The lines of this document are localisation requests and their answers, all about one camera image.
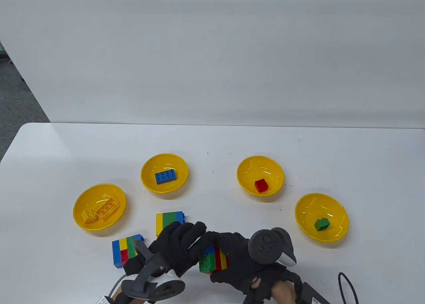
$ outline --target blue lego brick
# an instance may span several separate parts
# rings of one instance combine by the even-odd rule
[[[112,255],[114,256],[114,265],[117,268],[123,267],[123,261],[121,260],[120,241],[112,241]]]
[[[135,236],[134,236],[134,239],[135,240],[140,240],[140,241],[144,241],[144,238],[143,238],[143,235],[140,235],[140,234],[136,234]]]
[[[170,169],[163,172],[155,173],[156,184],[163,184],[170,181],[177,180],[176,172],[174,169]]]
[[[205,252],[204,254],[215,254],[214,251],[214,244],[212,244]]]
[[[176,212],[176,218],[181,224],[185,224],[185,214],[182,211]]]

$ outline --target lego brick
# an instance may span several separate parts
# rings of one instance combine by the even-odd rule
[[[144,241],[144,238],[143,238],[143,236],[141,236],[140,234],[136,234],[135,236],[133,236],[134,237],[134,240],[140,240],[140,241]]]
[[[159,236],[163,229],[163,215],[162,213],[156,214],[156,237]]]
[[[331,225],[329,220],[327,218],[318,219],[316,223],[314,224],[314,227],[317,231],[322,231],[324,229],[327,229],[328,226]]]
[[[176,221],[185,224],[185,214],[182,211],[176,212]]]
[[[135,240],[140,240],[140,241],[142,241],[142,242],[144,242],[144,238],[143,238],[143,236],[142,235],[140,235],[140,234],[136,234],[135,236],[134,236],[134,241]]]
[[[119,206],[120,204],[118,201],[114,198],[109,198],[109,200],[96,211],[96,214],[100,219],[106,220]]]
[[[255,187],[259,193],[266,191],[269,188],[269,185],[264,179],[255,181]]]
[[[112,255],[114,257],[114,265],[117,268],[123,267],[123,262],[121,260],[120,242],[118,240],[112,241]]]
[[[220,260],[220,249],[217,245],[214,245],[214,255],[215,255],[215,272],[220,272],[223,269],[221,268],[221,260]]]
[[[170,169],[163,172],[155,173],[156,184],[163,184],[170,181],[177,180],[176,172],[174,169]]]
[[[202,273],[211,273],[216,270],[215,255],[204,254],[199,261],[199,271]]]
[[[121,261],[123,262],[123,265],[128,261],[128,250],[121,251]]]
[[[176,212],[167,212],[162,214],[162,228],[165,228],[170,223],[177,221],[177,215]]]
[[[124,251],[127,249],[127,240],[120,239],[120,251]]]
[[[220,250],[220,262],[221,262],[221,269],[227,268],[227,262],[226,262],[226,255]]]
[[[128,258],[135,257],[134,236],[129,236],[127,239]]]
[[[212,244],[205,252],[204,254],[214,254],[214,244]]]
[[[85,209],[81,213],[81,218],[84,224],[96,221],[97,215],[93,208]]]

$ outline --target multicolored lego stack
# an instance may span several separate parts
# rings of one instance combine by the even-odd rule
[[[216,246],[211,245],[199,261],[199,272],[220,272],[230,266],[227,256]]]
[[[140,234],[137,234],[135,236],[129,236],[125,239],[116,240],[112,242],[112,254],[114,255],[114,265],[117,268],[123,267],[129,258],[136,256],[134,248],[135,240],[144,241],[144,238]]]
[[[182,211],[179,212],[167,212],[156,214],[156,237],[159,236],[162,229],[170,223],[179,221],[181,224],[185,223],[185,214]]]

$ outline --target black glove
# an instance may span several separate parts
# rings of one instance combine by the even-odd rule
[[[154,254],[161,254],[177,276],[181,277],[213,244],[214,233],[206,230],[207,227],[202,222],[196,222],[195,225],[173,222],[161,231],[158,238],[149,246],[149,250]],[[124,270],[127,275],[138,274],[144,264],[144,256],[138,254],[127,261]]]
[[[263,303],[265,298],[270,300],[272,287],[281,276],[286,276],[286,272],[289,272],[286,266],[279,263],[256,263],[249,255],[249,239],[239,233],[214,232],[214,235],[214,242],[228,256],[230,267],[211,274],[211,282],[227,283],[240,290],[247,295],[244,304]],[[257,289],[252,289],[251,284],[255,277],[261,278],[261,282]]]

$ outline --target red lego brick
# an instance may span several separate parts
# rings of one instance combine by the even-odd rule
[[[128,261],[128,250],[122,250],[121,251],[121,261],[123,262],[123,265],[126,264],[126,262]]]
[[[221,269],[221,259],[220,259],[220,249],[217,245],[214,244],[214,254],[215,254],[215,265],[217,266],[217,269],[214,272],[220,272]]]
[[[266,191],[269,188],[269,185],[264,179],[255,181],[255,187],[259,193]]]

